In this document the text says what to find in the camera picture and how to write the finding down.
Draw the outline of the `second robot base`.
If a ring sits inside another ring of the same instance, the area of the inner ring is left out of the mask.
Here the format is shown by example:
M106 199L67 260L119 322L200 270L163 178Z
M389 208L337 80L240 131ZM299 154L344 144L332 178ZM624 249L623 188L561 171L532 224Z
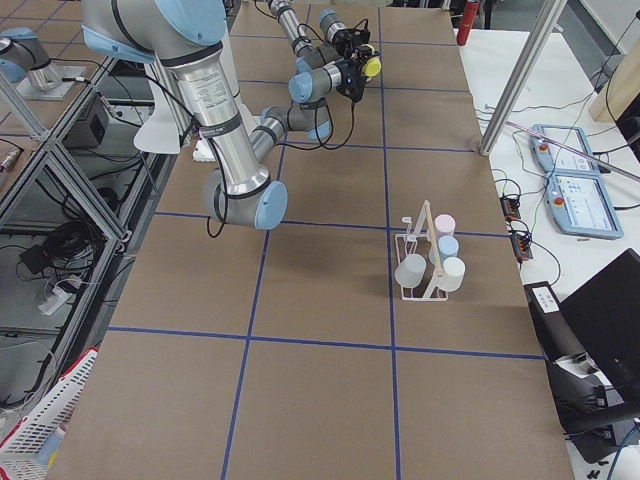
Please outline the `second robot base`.
M29 28L1 32L1 73L24 99L61 101L73 83L85 80L84 72L57 64Z

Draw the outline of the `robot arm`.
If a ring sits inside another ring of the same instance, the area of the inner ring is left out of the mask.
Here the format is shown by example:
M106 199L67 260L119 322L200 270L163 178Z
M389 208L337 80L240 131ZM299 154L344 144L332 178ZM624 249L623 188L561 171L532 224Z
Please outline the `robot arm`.
M319 35L310 25L301 22L290 1L266 2L269 16L281 26L296 57L298 73L310 72L340 59L351 58L357 47L368 44L371 33L368 20L347 27L332 9L319 17Z
M283 220L288 193L271 178L264 158L291 131L323 148L332 133L326 97L333 91L357 103L379 74L379 53L367 25L347 27L331 9L319 17L322 43L314 46L288 1L271 1L296 56L288 84L292 104L264 110L244 125L239 97L223 65L228 32L221 1L86 1L82 29L92 50L121 60L160 64L177 81L185 110L218 163L203 189L208 214L222 225L272 230Z

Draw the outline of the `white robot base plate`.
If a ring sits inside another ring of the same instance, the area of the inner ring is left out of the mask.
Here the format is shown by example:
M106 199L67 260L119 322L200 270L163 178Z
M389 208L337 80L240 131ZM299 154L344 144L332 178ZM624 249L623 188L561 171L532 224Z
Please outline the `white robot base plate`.
M199 136L196 159L212 161L206 137L225 122L247 138L258 119L240 95L224 7L220 1L151 1L135 22L154 61L144 66L155 109L134 137L136 148L177 154Z

